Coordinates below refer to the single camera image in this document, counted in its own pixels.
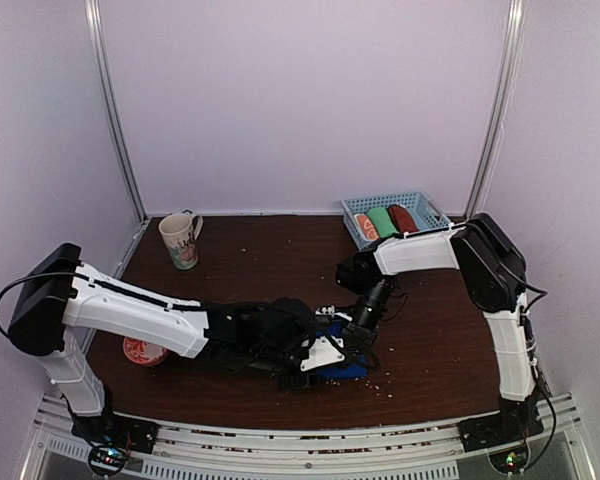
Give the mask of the brown towel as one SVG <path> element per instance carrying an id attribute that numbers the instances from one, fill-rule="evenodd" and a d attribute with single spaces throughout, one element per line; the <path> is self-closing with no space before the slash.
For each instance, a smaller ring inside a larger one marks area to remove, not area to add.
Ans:
<path id="1" fill-rule="evenodd" d="M 394 227 L 399 233 L 411 234 L 419 231 L 415 220 L 405 207 L 398 204 L 392 204 L 387 208 L 387 212 Z"/>

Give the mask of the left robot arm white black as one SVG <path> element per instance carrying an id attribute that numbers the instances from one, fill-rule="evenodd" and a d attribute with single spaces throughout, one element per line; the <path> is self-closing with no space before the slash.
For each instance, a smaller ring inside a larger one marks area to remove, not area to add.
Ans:
<path id="1" fill-rule="evenodd" d="M 63 243 L 15 281 L 20 293 L 6 336 L 39 358 L 72 412 L 103 444 L 117 442 L 124 424 L 76 344 L 76 328 L 144 341 L 183 358 L 208 357 L 231 372 L 309 374 L 346 359 L 343 340 L 297 299 L 227 304 L 169 297 L 111 278 L 80 254 L 79 246 Z"/>

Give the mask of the blue towel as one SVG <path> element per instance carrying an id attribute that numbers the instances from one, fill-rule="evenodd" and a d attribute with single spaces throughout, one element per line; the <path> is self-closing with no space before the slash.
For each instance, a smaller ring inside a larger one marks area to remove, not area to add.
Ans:
<path id="1" fill-rule="evenodd" d="M 334 321 L 327 327 L 327 331 L 334 337 L 339 337 L 341 330 L 340 320 Z M 317 374 L 326 380 L 349 380 L 366 377 L 367 370 L 354 364 L 333 364 L 319 368 Z"/>

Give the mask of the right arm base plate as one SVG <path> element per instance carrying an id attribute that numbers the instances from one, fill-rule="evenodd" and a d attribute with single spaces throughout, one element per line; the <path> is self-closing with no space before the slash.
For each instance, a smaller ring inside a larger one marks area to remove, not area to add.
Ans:
<path id="1" fill-rule="evenodd" d="M 544 425 L 538 416 L 523 419 L 516 414 L 503 412 L 462 420 L 457 428 L 465 452 L 520 443 L 525 437 L 544 432 Z"/>

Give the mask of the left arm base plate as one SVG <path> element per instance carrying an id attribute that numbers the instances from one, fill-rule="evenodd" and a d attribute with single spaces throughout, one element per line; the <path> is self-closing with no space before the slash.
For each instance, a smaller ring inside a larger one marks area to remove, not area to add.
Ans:
<path id="1" fill-rule="evenodd" d="M 80 416 L 69 410 L 72 434 L 90 445 L 106 445 L 124 451 L 151 454 L 159 426 L 148 420 L 136 419 L 104 411 L 98 416 Z"/>

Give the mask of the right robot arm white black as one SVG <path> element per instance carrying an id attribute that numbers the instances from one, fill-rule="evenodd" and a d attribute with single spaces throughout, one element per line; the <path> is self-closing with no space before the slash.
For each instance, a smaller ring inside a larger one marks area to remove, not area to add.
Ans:
<path id="1" fill-rule="evenodd" d="M 499 440 L 513 441 L 530 426 L 541 392 L 528 316 L 533 302 L 527 294 L 543 298 L 547 293 L 527 282 L 524 256 L 489 214 L 372 242 L 336 269 L 337 283 L 355 293 L 357 303 L 322 307 L 316 314 L 342 321 L 343 334 L 369 344 L 397 276 L 439 269 L 460 272 L 470 301 L 487 321 L 499 371 L 499 412 L 492 430 Z"/>

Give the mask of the light blue plastic basket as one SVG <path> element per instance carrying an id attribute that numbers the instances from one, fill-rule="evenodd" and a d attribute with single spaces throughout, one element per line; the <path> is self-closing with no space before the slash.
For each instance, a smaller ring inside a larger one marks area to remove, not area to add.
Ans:
<path id="1" fill-rule="evenodd" d="M 344 225 L 358 249 L 367 247 L 374 241 L 366 241 L 361 236 L 361 231 L 357 225 L 355 215 L 359 213 L 366 214 L 368 210 L 374 207 L 383 207 L 387 209 L 392 204 L 401 205 L 408 210 L 415 220 L 419 229 L 418 232 L 440 229 L 451 223 L 450 219 L 437 208 L 430 197 L 420 191 L 342 200 L 341 206 L 343 208 Z"/>

